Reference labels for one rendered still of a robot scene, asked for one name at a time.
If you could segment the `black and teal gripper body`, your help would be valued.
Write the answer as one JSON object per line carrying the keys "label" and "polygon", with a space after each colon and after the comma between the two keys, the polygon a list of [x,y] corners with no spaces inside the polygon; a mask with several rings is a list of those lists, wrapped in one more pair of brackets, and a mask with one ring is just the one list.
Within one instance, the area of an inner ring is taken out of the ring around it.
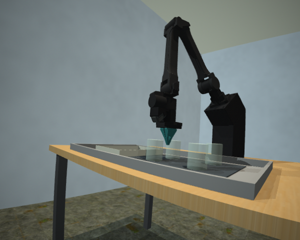
{"label": "black and teal gripper body", "polygon": [[156,128],[172,128],[172,129],[182,129],[182,124],[175,121],[160,121],[156,122]]}

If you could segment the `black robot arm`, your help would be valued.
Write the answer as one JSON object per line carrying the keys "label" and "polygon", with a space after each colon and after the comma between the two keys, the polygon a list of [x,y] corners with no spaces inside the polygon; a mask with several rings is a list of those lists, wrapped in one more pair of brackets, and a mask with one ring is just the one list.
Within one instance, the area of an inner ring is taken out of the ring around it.
{"label": "black robot arm", "polygon": [[[152,122],[175,122],[177,99],[179,95],[178,81],[178,45],[179,37],[190,57],[197,74],[197,88],[201,94],[210,95],[210,108],[229,102],[230,94],[220,90],[220,82],[215,74],[210,73],[191,35],[190,23],[181,17],[174,17],[164,29],[166,38],[165,60],[160,91],[150,93],[148,105]],[[183,28],[184,27],[184,28]],[[208,79],[205,79],[207,78]],[[211,94],[210,94],[211,93]]]}

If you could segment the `beige shallow tray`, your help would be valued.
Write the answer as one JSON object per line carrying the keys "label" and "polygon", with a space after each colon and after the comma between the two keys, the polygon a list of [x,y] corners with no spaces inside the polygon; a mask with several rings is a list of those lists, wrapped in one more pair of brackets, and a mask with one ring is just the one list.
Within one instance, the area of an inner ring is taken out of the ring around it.
{"label": "beige shallow tray", "polygon": [[96,145],[95,149],[126,157],[146,156],[147,154],[147,147],[139,145]]}

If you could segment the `clear glass jar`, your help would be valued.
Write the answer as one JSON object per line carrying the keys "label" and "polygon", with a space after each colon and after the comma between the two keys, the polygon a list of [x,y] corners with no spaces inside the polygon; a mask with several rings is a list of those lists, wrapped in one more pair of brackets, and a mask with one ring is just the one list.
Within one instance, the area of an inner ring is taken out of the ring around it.
{"label": "clear glass jar", "polygon": [[208,167],[208,152],[208,144],[188,143],[187,168],[196,171],[206,171]]}
{"label": "clear glass jar", "polygon": [[163,140],[147,139],[146,160],[160,162],[163,158]]}
{"label": "clear glass jar", "polygon": [[171,140],[169,145],[166,145],[166,159],[179,160],[181,153],[181,141]]}
{"label": "clear glass jar", "polygon": [[223,156],[223,144],[206,143],[208,144],[208,165],[221,166]]}

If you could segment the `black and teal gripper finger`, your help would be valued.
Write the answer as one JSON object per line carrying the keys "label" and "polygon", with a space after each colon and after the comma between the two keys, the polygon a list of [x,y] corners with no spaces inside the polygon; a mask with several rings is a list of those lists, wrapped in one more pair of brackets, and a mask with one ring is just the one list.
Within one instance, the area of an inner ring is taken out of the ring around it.
{"label": "black and teal gripper finger", "polygon": [[[175,135],[177,129],[175,128],[165,128],[165,137],[166,137],[166,144],[170,145],[170,142],[173,138],[173,136]],[[170,138],[169,138],[169,134],[171,132]]]}
{"label": "black and teal gripper finger", "polygon": [[[161,131],[161,133],[162,133],[162,135],[163,135],[163,137],[164,137],[165,143],[166,143],[166,145],[167,145],[167,142],[166,142],[166,134],[165,134],[165,128],[160,128],[160,131]],[[168,138],[168,139],[170,139],[171,133],[172,133],[172,132],[169,132],[169,138]]]}

